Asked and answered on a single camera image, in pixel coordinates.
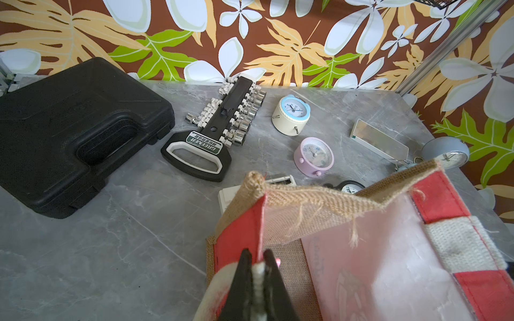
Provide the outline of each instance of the pink alarm clock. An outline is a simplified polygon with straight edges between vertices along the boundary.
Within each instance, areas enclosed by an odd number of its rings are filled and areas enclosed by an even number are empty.
[[[334,153],[321,139],[307,137],[295,151],[296,167],[309,177],[319,177],[334,165]]]

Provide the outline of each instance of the blue alarm clock bezel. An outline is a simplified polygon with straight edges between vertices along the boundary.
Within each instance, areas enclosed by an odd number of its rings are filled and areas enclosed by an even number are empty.
[[[305,116],[302,116],[302,117],[296,117],[294,115],[291,115],[286,109],[285,109],[285,105],[284,105],[284,101],[286,99],[293,99],[293,100],[296,100],[298,102],[300,102],[302,105],[305,106],[305,109],[307,110],[307,114],[305,114]],[[280,107],[282,108],[283,112],[288,116],[288,117],[291,117],[293,118],[294,120],[297,120],[297,121],[302,121],[302,120],[305,120],[305,119],[308,119],[310,117],[310,106],[309,104],[307,104],[306,102],[304,102],[303,100],[301,100],[300,98],[294,96],[294,95],[287,95],[285,97],[283,97],[281,100],[280,100]]]

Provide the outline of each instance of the floral wallpaper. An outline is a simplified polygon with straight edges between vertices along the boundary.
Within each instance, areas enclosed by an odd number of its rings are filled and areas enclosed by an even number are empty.
[[[396,90],[483,0],[0,0],[0,58],[53,74],[94,56],[137,79]],[[514,222],[514,0],[404,96]]]
[[[140,79],[396,89],[482,0],[0,0],[0,56],[52,74],[101,56]]]
[[[506,223],[514,223],[513,31],[509,0],[407,94],[435,136],[467,143],[462,170]]]

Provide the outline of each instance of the wire basket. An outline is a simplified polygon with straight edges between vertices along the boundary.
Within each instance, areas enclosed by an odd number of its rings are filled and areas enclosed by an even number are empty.
[[[417,2],[425,4],[425,5],[429,5],[431,7],[444,9],[457,0],[414,0],[414,1],[417,1]]]

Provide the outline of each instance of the clock hands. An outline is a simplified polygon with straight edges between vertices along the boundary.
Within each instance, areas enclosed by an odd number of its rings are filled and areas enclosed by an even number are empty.
[[[291,108],[290,110],[291,110],[292,112],[295,112],[295,111],[301,111],[300,109],[293,108],[293,106],[291,106],[291,105],[286,105],[286,107]]]
[[[309,146],[309,150],[310,150],[310,152],[313,154],[313,156],[314,156],[314,157],[316,157],[317,155],[323,155],[323,154],[325,154],[325,153],[321,153],[321,152],[315,152],[314,150],[312,150],[312,149],[310,148],[310,146]]]

